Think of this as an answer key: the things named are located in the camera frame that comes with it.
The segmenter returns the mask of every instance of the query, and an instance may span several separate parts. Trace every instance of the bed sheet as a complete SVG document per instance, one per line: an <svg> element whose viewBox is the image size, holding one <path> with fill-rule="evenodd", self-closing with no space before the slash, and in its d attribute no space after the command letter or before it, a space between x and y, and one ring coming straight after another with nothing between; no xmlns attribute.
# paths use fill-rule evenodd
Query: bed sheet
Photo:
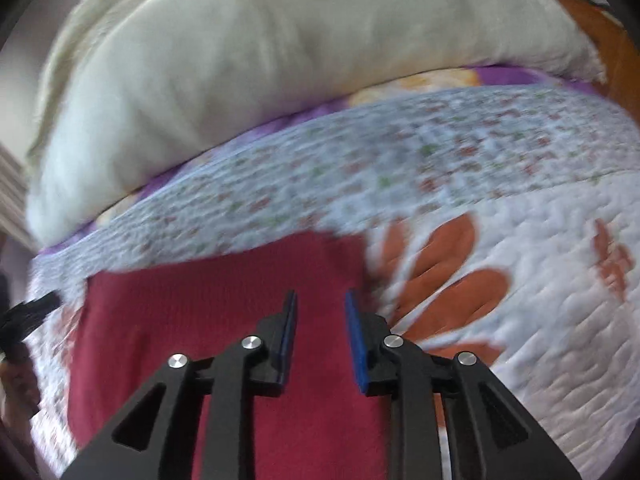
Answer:
<svg viewBox="0 0 640 480"><path fill-rule="evenodd" d="M81 240L96 229L109 224L114 218L124 213L137 202L144 200L153 193L167 186L171 182L180 179L213 157L224 156L234 150L254 142L263 137L279 132L290 126L302 124L306 121L322 117L324 115L346 110L363 104L368 104L384 99L408 95L413 93L436 92L448 88L468 88L475 86L502 86L502 85L529 85L539 84L544 86L572 88L580 92L597 94L591 85L580 80L567 80L547 75L540 70L533 70L511 66L487 66L476 68L455 68L448 70L433 70L409 77L400 78L384 84L365 88L346 98L337 99L300 112L263 124L250 130L236 139L222 146L212 148L207 152L171 168L149 181L146 186L124 197L118 203L101 213L98 218L89 222L64 242L53 247L46 248L41 253L52 254L73 243Z"/></svg>
<svg viewBox="0 0 640 480"><path fill-rule="evenodd" d="M86 277L318 230L365 234L394 331L429 350L476 349L597 479L640 415L639 136L599 97L500 86L401 93L210 156L34 260L31 294L64 298L29 341L44 399L38 448L56 472L77 452L66 392ZM472 242L441 254L450 273L415 276L443 232ZM481 304L452 301L478 277L492 285ZM460 306L455 319L443 304Z"/></svg>

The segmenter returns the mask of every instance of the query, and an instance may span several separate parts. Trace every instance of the white pillow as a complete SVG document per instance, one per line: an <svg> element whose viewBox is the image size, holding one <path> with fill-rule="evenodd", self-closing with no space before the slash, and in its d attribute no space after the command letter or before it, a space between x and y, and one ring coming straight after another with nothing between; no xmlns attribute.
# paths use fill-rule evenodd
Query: white pillow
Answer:
<svg viewBox="0 0 640 480"><path fill-rule="evenodd" d="M145 0L71 78L28 196L50 245L238 133L400 76L511 63L591 80L555 0Z"/></svg>

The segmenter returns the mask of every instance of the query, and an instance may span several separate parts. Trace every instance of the white quilt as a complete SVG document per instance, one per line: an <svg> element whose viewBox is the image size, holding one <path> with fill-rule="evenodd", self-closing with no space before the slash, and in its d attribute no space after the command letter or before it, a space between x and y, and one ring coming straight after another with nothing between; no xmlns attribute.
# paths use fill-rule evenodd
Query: white quilt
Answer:
<svg viewBox="0 0 640 480"><path fill-rule="evenodd" d="M405 218L396 268L377 295L391 317L427 240L466 214L468 254L394 330L418 333L438 298L475 271L505 276L504 294L481 316L414 339L425 349L497 350L493 371L584 480L597 480L640 416L639 136L597 97L485 87L352 108L227 150L34 262L32 294L58 288L65 297L30 338L44 399L38 448L57 472L77 452L65 392L87 276L248 250L306 229L366 234L380 273L390 229Z"/></svg>

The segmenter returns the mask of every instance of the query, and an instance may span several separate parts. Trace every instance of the purple fabric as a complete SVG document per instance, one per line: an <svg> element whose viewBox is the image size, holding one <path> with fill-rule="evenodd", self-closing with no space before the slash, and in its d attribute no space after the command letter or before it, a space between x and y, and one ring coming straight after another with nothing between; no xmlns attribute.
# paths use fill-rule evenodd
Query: purple fabric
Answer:
<svg viewBox="0 0 640 480"><path fill-rule="evenodd" d="M184 164L179 164L178 166L174 166L170 170L166 170L164 173L159 174L158 176L153 177L146 185L140 190L140 194L138 195L139 199L142 200L148 196L151 196L158 189L163 188L169 182L171 182L172 178L180 171L180 168L184 166Z"/></svg>
<svg viewBox="0 0 640 480"><path fill-rule="evenodd" d="M564 88L571 88L589 95L600 95L592 85L585 81L560 79L539 70L509 65L475 66L472 68L484 86L554 84L559 82Z"/></svg>
<svg viewBox="0 0 640 480"><path fill-rule="evenodd" d="M302 112L298 112L297 114L274 119L273 121L254 128L252 132L258 138L265 137L267 135L271 135L284 130L285 128L290 128L292 126L296 126L297 124L302 124L306 123L307 121L311 121L312 119L317 119L318 117L335 114L336 112L344 110L345 108L346 102L344 99L334 99L333 101L329 101L314 108L310 108L309 110L304 110Z"/></svg>

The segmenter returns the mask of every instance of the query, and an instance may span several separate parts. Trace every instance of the silver bolt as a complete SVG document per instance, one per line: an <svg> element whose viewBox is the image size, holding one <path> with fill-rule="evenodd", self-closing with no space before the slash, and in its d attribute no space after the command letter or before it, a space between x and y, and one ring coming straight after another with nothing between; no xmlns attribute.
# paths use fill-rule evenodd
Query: silver bolt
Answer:
<svg viewBox="0 0 640 480"><path fill-rule="evenodd" d="M242 348L246 348L247 350L253 350L258 348L262 344L262 339L260 339L257 335L249 335L242 339Z"/></svg>
<svg viewBox="0 0 640 480"><path fill-rule="evenodd" d="M392 334L386 336L383 343L389 348L398 348L399 346L402 346L402 343L404 343L404 339L402 339L399 335Z"/></svg>
<svg viewBox="0 0 640 480"><path fill-rule="evenodd" d="M189 362L189 358L184 354L174 354L169 357L168 364L171 368L182 368Z"/></svg>
<svg viewBox="0 0 640 480"><path fill-rule="evenodd" d="M458 361L460 361L461 365L471 366L478 362L478 358L476 354L472 354L471 352L460 352L458 355Z"/></svg>

